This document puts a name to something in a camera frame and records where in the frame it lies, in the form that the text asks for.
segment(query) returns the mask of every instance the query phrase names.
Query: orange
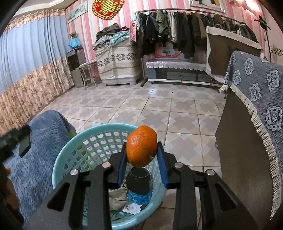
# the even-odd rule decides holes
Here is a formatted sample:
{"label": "orange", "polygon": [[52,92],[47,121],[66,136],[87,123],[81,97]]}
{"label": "orange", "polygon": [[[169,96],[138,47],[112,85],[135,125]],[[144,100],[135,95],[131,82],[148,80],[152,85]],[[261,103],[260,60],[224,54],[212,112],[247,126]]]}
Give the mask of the orange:
{"label": "orange", "polygon": [[146,126],[138,127],[128,136],[126,145],[127,160],[134,167],[145,167],[157,152],[157,134]]}

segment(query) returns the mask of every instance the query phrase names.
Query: pink striped wall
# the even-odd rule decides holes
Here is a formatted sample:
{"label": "pink striped wall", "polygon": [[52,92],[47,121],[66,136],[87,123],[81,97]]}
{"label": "pink striped wall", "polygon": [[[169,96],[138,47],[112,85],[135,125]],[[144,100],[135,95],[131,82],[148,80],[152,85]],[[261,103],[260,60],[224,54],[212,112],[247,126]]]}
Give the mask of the pink striped wall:
{"label": "pink striped wall", "polygon": [[[78,0],[73,5],[66,9],[66,13],[74,9],[81,3],[87,0]],[[253,0],[258,4],[259,14],[262,15],[261,5],[257,0]],[[231,5],[229,0],[225,0],[226,15],[230,18],[245,22],[256,34],[256,37],[265,49],[264,31],[258,22],[254,19],[257,17],[250,11],[243,10],[242,7]],[[84,47],[87,61],[95,59],[94,51],[91,49],[96,40],[96,33],[104,27],[110,26],[113,23],[118,23],[121,27],[129,27],[131,19],[134,17],[134,12],[138,10],[156,9],[156,8],[190,8],[189,0],[125,0],[123,7],[118,14],[110,21],[102,20],[92,13],[93,0],[88,0],[88,12],[70,22],[67,26],[68,33],[77,32],[82,45]],[[193,8],[212,12],[203,8]]]}

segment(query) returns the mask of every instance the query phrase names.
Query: beige bedspread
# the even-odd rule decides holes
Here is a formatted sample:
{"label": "beige bedspread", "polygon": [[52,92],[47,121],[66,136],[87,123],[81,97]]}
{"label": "beige bedspread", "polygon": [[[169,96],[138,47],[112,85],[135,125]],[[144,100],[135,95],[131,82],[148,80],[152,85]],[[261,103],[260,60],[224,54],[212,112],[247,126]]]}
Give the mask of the beige bedspread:
{"label": "beige bedspread", "polygon": [[142,72],[141,59],[137,57],[137,43],[126,41],[111,46],[109,43],[95,49],[95,57],[102,80],[121,75],[137,76]]}

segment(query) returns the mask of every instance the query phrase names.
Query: ceiling molding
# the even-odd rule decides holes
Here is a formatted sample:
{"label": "ceiling molding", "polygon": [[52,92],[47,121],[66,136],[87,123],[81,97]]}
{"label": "ceiling molding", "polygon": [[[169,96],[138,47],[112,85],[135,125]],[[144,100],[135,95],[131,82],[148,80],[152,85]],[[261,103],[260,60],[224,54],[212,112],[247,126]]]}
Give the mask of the ceiling molding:
{"label": "ceiling molding", "polygon": [[44,9],[65,9],[76,0],[53,0],[49,3],[35,4],[31,6],[21,7],[13,18],[20,17],[24,14],[34,13]]}

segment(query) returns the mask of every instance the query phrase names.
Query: chinese knot ornament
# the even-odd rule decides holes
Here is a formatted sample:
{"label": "chinese knot ornament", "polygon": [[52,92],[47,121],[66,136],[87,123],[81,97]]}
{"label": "chinese knot ornament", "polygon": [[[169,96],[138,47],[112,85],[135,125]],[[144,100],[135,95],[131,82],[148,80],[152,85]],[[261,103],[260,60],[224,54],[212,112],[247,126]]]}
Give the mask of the chinese knot ornament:
{"label": "chinese knot ornament", "polygon": [[125,0],[94,0],[92,12],[95,16],[111,20],[120,10]]}

